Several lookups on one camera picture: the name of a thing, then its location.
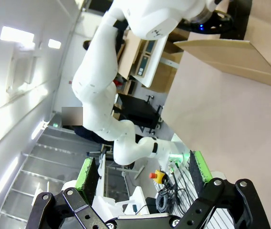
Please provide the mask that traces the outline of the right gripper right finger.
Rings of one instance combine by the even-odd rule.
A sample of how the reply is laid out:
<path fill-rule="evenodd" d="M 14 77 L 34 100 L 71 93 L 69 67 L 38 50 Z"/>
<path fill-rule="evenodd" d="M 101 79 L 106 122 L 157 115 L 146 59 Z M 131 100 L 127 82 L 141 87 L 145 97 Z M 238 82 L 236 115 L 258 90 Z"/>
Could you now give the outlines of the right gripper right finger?
<path fill-rule="evenodd" d="M 239 179 L 234 184 L 213 177 L 200 151 L 191 151 L 189 173 L 197 199 L 175 226 L 204 229 L 217 209 L 226 209 L 236 229 L 269 229 L 270 224 L 253 182 Z"/>

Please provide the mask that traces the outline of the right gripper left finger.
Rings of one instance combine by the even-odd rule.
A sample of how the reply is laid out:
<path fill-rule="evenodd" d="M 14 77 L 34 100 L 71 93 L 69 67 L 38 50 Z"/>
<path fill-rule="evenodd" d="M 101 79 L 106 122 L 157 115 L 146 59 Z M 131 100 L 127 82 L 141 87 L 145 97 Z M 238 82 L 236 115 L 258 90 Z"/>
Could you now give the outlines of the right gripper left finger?
<path fill-rule="evenodd" d="M 76 183 L 59 194 L 37 195 L 28 222 L 28 229 L 60 229 L 65 219 L 74 218 L 83 229 L 115 229 L 115 221 L 104 222 L 92 208 L 99 180 L 95 159 L 85 159 Z"/>

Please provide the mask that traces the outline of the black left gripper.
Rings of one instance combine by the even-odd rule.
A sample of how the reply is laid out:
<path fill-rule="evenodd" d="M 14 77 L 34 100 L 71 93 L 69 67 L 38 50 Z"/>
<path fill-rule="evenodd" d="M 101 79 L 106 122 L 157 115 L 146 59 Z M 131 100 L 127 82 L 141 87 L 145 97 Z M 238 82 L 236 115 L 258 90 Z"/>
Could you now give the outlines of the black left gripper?
<path fill-rule="evenodd" d="M 189 22 L 185 19 L 180 21 L 180 28 L 194 33 L 226 33 L 234 26 L 233 18 L 222 11 L 213 11 L 210 19 L 205 23 Z"/>

